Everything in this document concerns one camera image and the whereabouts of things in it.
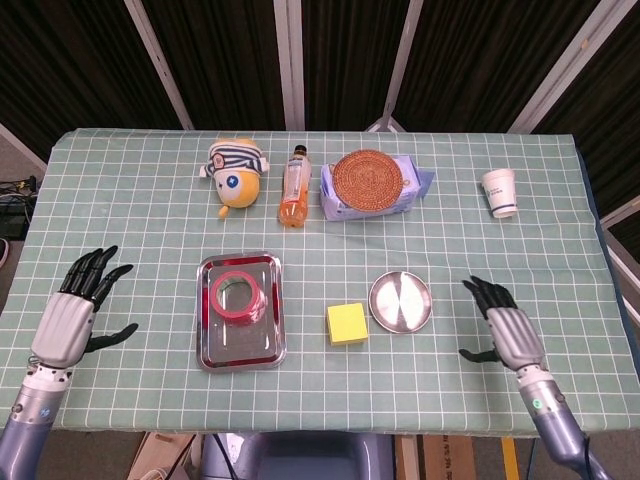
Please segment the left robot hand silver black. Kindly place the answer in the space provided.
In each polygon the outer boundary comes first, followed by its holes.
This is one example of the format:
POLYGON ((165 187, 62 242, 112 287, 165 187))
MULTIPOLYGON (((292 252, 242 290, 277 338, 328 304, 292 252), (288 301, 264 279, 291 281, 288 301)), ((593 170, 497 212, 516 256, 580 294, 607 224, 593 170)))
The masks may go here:
POLYGON ((78 258, 59 289, 50 297, 31 345, 39 363, 52 369, 75 366, 84 355, 125 342, 138 329, 136 323, 109 335, 93 334, 96 314, 115 283, 133 266, 104 270, 117 253, 116 245, 98 248, 78 258))

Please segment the red tape roll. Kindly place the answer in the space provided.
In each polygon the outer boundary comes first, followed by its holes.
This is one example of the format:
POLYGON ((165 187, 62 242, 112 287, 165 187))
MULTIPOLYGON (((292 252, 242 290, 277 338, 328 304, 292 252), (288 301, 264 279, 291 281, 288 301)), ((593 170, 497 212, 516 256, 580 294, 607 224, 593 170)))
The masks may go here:
POLYGON ((246 326, 264 315, 267 300, 252 275, 241 270, 227 271, 211 287, 211 306, 226 323, 246 326))

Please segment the yellow cube block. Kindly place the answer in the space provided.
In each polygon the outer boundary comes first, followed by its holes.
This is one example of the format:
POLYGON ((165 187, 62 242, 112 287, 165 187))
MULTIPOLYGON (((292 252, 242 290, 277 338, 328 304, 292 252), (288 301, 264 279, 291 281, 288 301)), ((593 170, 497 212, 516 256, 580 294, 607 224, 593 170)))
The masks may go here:
POLYGON ((329 340, 332 345, 365 342, 367 322, 362 303, 329 306, 327 309, 329 340))

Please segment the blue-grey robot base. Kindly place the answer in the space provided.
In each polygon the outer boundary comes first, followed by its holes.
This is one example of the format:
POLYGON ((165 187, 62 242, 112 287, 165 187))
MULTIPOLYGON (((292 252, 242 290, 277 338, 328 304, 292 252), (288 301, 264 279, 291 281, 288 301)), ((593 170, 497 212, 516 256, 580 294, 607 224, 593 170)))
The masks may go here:
POLYGON ((343 431, 207 434, 199 480, 395 480, 393 437, 343 431))

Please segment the round steel plate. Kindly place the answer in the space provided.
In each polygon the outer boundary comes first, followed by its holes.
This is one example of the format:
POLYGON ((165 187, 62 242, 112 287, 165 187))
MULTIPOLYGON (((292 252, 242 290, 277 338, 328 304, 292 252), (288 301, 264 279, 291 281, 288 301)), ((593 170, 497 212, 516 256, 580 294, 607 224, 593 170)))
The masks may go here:
POLYGON ((418 276, 390 271, 372 284, 368 307, 382 328, 395 334, 409 334, 427 324, 433 300, 429 287, 418 276))

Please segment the cardboard box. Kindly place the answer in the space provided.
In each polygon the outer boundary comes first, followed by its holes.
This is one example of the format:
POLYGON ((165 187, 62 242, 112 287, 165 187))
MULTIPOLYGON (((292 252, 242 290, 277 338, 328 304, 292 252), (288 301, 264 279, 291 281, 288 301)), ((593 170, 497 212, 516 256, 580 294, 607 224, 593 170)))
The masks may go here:
POLYGON ((423 480, 505 480, 499 439, 424 435, 419 453, 423 480))
POLYGON ((127 480, 199 480, 201 450, 200 434, 147 432, 127 480))

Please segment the green checkered tablecloth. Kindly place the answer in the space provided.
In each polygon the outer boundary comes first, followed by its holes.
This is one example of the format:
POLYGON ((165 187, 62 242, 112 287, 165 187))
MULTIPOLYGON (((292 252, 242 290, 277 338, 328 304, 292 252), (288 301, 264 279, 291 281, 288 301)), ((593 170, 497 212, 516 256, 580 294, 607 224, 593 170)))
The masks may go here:
POLYGON ((513 373, 460 349, 492 345, 462 281, 504 285, 526 311, 581 426, 640 425, 640 382, 583 168, 568 136, 258 133, 271 169, 256 203, 219 219, 199 176, 211 132, 79 130, 53 148, 0 315, 0 429, 49 297, 72 262, 117 245, 132 264, 103 304, 97 334, 137 323, 125 343, 86 356, 57 417, 73 430, 293 430, 531 435, 513 373), (283 165, 297 144, 312 165, 371 148, 433 171, 406 213, 339 223, 317 197, 300 229, 277 219, 283 165), (515 171, 517 212, 491 214, 482 176, 515 171), (210 256, 266 250, 283 264, 287 353, 262 371, 211 374, 196 360, 196 270, 210 256), (413 273, 433 308, 395 334, 368 307, 376 279, 413 273), (332 345, 329 306, 362 303, 368 339, 332 345))

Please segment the white paper cup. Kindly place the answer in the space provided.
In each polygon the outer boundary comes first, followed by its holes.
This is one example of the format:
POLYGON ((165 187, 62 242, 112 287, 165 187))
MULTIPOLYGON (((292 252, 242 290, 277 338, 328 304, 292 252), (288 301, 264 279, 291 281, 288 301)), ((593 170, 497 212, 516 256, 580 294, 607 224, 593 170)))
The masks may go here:
POLYGON ((502 219, 517 212, 515 171, 504 168, 485 173, 481 180, 491 214, 502 219))

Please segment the rectangular steel tray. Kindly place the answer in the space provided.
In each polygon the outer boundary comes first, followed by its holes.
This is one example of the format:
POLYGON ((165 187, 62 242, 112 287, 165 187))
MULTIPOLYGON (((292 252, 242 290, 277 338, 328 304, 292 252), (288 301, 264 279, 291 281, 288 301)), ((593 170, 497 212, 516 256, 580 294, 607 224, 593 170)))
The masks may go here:
POLYGON ((202 369, 222 373, 281 363, 286 355, 281 270, 280 259, 266 251, 212 256, 201 262, 196 273, 195 332, 202 369), (252 275, 266 296, 266 311, 255 324, 228 324, 211 306, 214 281, 235 270, 252 275))

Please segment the purple tissue pack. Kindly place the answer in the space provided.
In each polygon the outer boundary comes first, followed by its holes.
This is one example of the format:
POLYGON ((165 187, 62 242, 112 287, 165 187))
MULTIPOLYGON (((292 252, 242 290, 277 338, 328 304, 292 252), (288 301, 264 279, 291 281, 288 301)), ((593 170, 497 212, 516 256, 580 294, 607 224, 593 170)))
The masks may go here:
POLYGON ((404 213, 411 210, 428 193, 435 180, 435 173, 419 168, 408 155, 390 156, 400 167, 403 177, 403 190, 396 203, 378 212, 363 212, 345 205, 336 195, 333 187, 333 164, 325 164, 320 176, 320 204, 328 221, 359 220, 368 217, 404 213))

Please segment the round woven rattan coaster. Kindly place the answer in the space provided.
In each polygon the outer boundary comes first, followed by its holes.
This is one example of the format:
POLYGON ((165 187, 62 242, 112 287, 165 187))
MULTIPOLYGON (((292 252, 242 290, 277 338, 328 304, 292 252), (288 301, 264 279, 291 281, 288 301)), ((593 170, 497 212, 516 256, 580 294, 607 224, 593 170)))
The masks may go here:
POLYGON ((333 187, 348 207, 378 212, 393 206, 403 190, 400 167, 389 155, 363 149, 345 155, 333 168, 333 187))

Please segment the yellow plush toy striped hat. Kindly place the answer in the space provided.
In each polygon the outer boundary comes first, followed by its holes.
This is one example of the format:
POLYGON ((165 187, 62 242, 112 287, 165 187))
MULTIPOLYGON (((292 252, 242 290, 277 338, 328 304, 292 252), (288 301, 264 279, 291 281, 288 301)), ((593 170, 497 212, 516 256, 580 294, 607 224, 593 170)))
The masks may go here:
POLYGON ((208 150, 208 159, 200 167, 201 178, 212 178, 222 207, 218 217, 224 219, 231 209, 252 205, 260 192, 261 176, 269 171, 262 150, 248 138, 223 138, 208 150))

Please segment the orange drink bottle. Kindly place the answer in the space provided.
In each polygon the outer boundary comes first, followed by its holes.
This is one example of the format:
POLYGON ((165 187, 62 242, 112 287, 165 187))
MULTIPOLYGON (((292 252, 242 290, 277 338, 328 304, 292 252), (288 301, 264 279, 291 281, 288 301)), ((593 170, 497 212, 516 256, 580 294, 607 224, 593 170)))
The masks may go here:
POLYGON ((307 148, 296 145, 285 165, 278 218, 287 227, 302 227, 308 214, 312 165, 307 148))

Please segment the black pleated curtain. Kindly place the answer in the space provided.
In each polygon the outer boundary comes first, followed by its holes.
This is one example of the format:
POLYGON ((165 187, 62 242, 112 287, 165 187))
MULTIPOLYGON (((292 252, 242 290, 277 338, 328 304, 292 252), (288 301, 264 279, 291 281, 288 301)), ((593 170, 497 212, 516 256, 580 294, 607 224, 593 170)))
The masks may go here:
MULTIPOLYGON (((597 7, 424 0, 394 117, 504 132, 597 7)), ((142 0, 193 125, 285 126, 273 0, 142 0)), ((301 0, 305 126, 379 117, 410 0, 301 0)), ((0 0, 0 124, 41 158, 81 127, 180 121, 124 0, 0 0)), ((640 0, 537 126, 572 134, 601 213, 640 194, 640 0)))

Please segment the white frame post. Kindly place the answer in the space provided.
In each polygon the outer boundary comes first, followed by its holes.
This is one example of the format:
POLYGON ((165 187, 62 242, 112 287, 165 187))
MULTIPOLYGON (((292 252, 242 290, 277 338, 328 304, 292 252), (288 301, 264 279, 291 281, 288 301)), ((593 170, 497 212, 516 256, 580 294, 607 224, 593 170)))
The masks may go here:
POLYGON ((366 129, 367 132, 404 132, 404 128, 393 118, 393 113, 397 105, 423 4, 424 0, 409 1, 382 114, 366 129))
POLYGON ((193 130, 194 124, 188 113, 181 92, 166 60, 164 51, 156 36, 142 0, 123 0, 129 16, 140 36, 145 50, 154 66, 163 89, 173 107, 173 110, 185 130, 193 130))
POLYGON ((285 126, 305 131, 304 49, 301 0, 273 0, 285 126))
POLYGON ((605 44, 637 0, 599 0, 508 129, 531 133, 605 44))

